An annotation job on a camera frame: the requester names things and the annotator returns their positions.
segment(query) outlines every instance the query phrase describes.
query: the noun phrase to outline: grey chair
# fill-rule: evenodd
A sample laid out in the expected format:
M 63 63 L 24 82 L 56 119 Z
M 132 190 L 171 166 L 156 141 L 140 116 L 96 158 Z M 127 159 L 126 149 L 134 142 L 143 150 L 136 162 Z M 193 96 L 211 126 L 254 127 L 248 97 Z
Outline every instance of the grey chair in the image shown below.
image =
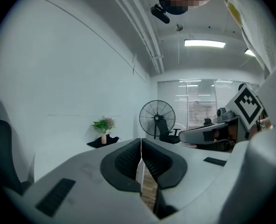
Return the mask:
M 3 120 L 0 120 L 0 185 L 20 195 L 31 185 L 29 181 L 21 183 L 16 174 L 12 156 L 12 129 Z

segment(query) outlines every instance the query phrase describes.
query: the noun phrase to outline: black office chair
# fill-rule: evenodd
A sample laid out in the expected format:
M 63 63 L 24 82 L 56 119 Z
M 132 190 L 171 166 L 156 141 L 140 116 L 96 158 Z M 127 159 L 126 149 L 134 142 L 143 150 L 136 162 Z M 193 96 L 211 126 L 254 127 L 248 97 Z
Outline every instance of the black office chair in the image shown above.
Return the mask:
M 163 142 L 170 143 L 170 144 L 177 144 L 180 142 L 179 136 L 176 136 L 177 131 L 180 129 L 173 129 L 175 130 L 174 135 L 169 135 L 172 133 L 172 131 L 169 131 L 166 120 L 165 119 L 159 119 L 157 121 L 157 126 L 160 130 L 160 137 L 159 139 Z
M 211 119 L 209 119 L 209 118 L 206 118 L 206 119 L 204 119 L 204 126 L 209 126 L 209 125 L 212 125 L 213 123 L 212 123 L 212 120 Z
M 0 120 L 0 185 L 20 195 L 31 185 L 29 181 L 21 183 L 16 174 L 12 156 L 12 129 L 3 120 Z

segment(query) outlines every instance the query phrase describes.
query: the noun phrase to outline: security camera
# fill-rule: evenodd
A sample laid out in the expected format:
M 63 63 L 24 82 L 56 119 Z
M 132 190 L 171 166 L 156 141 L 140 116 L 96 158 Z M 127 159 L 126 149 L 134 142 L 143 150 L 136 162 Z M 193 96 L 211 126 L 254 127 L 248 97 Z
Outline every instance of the security camera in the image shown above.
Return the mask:
M 166 11 L 160 8 L 158 4 L 156 4 L 154 7 L 151 7 L 151 13 L 165 24 L 170 23 L 170 19 L 165 15 Z

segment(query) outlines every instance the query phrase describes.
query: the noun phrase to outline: window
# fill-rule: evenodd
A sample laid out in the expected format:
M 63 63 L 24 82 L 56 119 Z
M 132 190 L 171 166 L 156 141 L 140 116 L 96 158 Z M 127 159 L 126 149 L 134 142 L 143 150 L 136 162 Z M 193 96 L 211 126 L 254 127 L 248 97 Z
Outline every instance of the window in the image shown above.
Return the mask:
M 158 83 L 158 99 L 167 102 L 175 112 L 174 129 L 186 130 L 188 109 L 187 90 L 184 82 Z
M 217 96 L 217 109 L 225 107 L 237 93 L 234 81 L 214 80 L 214 87 Z
M 167 102 L 175 112 L 174 128 L 195 129 L 204 119 L 217 121 L 217 110 L 225 107 L 244 82 L 232 80 L 187 79 L 158 83 L 158 99 Z M 257 93 L 258 85 L 246 83 Z
M 198 83 L 187 83 L 188 89 L 188 129 L 203 126 L 204 119 L 217 121 L 216 96 L 213 80 L 202 80 Z

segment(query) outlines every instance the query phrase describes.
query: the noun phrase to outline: fan grille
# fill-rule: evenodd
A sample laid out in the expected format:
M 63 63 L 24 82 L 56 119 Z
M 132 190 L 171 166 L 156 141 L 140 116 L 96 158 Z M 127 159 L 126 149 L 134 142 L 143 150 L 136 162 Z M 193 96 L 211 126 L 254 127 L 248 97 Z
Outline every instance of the fan grille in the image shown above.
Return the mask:
M 155 136 L 156 128 L 156 137 L 159 137 L 160 131 L 155 124 L 156 115 L 164 116 L 168 130 L 171 131 L 175 124 L 175 113 L 173 108 L 168 103 L 162 100 L 153 100 L 143 106 L 139 116 L 139 121 L 142 129 L 147 134 Z

